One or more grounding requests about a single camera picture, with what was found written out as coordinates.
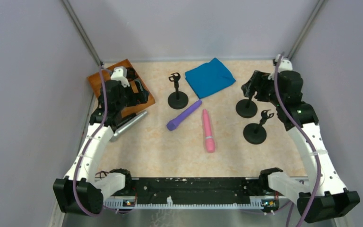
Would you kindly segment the black mic stand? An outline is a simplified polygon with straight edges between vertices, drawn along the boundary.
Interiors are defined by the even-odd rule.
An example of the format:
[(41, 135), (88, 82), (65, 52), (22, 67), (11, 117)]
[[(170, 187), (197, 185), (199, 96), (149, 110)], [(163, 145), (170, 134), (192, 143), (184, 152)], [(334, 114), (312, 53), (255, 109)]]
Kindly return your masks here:
[(267, 132), (263, 125), (268, 119), (274, 116), (274, 113), (269, 113), (270, 109), (263, 110), (260, 115), (261, 119), (259, 123), (250, 123), (243, 129), (243, 136), (247, 142), (254, 145), (263, 143), (267, 138)]
[(175, 91), (168, 96), (168, 105), (176, 110), (183, 109), (189, 102), (188, 96), (179, 91), (179, 80), (181, 78), (180, 73), (175, 72), (169, 76), (169, 81), (174, 83)]
[(242, 99), (236, 104), (236, 112), (239, 116), (243, 118), (252, 118), (256, 115), (258, 111), (257, 105), (253, 102), (255, 92), (248, 92), (245, 97), (247, 99)]

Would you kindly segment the purple microphone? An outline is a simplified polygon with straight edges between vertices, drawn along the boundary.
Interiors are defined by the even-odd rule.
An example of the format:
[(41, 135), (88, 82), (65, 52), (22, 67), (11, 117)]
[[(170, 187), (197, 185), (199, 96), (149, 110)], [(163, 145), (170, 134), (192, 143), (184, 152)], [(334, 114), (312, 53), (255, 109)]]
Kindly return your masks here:
[(185, 109), (181, 114), (179, 114), (174, 119), (170, 120), (166, 127), (169, 131), (175, 130), (188, 116), (190, 116), (195, 110), (197, 110), (202, 105), (202, 100), (198, 100)]

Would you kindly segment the pink microphone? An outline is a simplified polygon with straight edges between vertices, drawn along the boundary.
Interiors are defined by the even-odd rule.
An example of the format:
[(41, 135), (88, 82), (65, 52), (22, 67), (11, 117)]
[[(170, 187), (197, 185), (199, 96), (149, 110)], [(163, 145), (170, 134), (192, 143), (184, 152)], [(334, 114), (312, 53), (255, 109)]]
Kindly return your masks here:
[(205, 134), (204, 143), (206, 151), (208, 153), (214, 153), (216, 146), (215, 146), (215, 140), (212, 135), (211, 122), (207, 109), (203, 109), (202, 111), (202, 120), (203, 120), (204, 134)]

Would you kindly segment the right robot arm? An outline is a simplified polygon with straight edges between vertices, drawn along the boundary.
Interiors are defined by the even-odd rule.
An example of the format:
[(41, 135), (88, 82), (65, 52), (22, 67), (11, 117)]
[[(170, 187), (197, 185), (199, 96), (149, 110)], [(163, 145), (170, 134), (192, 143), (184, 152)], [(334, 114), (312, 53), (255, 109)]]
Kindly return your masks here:
[(268, 191), (281, 193), (297, 206), (300, 222), (341, 218), (359, 204), (360, 196), (337, 174), (323, 143), (316, 112), (302, 100), (302, 87), (300, 73), (293, 70), (276, 75), (256, 70), (242, 86), (247, 101), (257, 99), (274, 105), (300, 153), (309, 183), (299, 183), (279, 168), (262, 170), (260, 179)]

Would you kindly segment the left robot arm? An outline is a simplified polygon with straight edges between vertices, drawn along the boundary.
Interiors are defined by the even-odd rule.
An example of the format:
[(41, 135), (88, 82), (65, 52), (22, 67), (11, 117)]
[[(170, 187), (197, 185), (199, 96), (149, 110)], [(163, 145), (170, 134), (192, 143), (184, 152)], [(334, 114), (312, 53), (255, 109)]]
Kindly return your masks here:
[(90, 116), (83, 145), (65, 176), (53, 183), (53, 191), (63, 213), (96, 217), (103, 211), (104, 201), (125, 189), (131, 180), (126, 170), (110, 171), (99, 181), (95, 180), (95, 176), (108, 143), (115, 142), (147, 116), (146, 110), (130, 117), (122, 117), (121, 112), (126, 107), (146, 103), (148, 91), (138, 81), (138, 92), (135, 93), (127, 79), (127, 68), (123, 66), (111, 70), (109, 80), (104, 79), (103, 70), (99, 70), (102, 87), (98, 107)]

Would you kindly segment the silver microphone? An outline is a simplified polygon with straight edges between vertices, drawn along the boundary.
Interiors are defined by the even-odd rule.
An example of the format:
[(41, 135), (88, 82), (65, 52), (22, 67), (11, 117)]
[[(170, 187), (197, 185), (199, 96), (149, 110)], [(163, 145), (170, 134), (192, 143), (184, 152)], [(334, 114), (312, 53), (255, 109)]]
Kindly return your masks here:
[(114, 132), (113, 136), (110, 139), (110, 142), (115, 142), (121, 135), (123, 135), (127, 130), (129, 130), (135, 124), (144, 119), (147, 115), (148, 115), (147, 110), (135, 114), (132, 118), (126, 121), (121, 127), (116, 129), (116, 131)]

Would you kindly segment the blue folded cloth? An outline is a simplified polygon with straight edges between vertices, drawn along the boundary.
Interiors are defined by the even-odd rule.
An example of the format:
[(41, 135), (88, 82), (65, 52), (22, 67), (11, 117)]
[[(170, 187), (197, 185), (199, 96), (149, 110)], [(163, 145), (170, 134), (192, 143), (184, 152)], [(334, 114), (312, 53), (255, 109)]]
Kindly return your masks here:
[(211, 96), (236, 82), (230, 70), (218, 58), (185, 72), (185, 78), (199, 99)]

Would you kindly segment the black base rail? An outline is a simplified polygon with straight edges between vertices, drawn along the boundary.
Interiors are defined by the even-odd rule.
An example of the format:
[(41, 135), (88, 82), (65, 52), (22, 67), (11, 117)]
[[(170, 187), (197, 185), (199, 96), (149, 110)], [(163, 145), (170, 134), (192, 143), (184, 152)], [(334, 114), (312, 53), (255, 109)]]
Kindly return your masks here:
[(114, 197), (137, 199), (138, 205), (245, 205), (255, 198), (278, 199), (258, 178), (250, 177), (140, 177), (126, 181)]

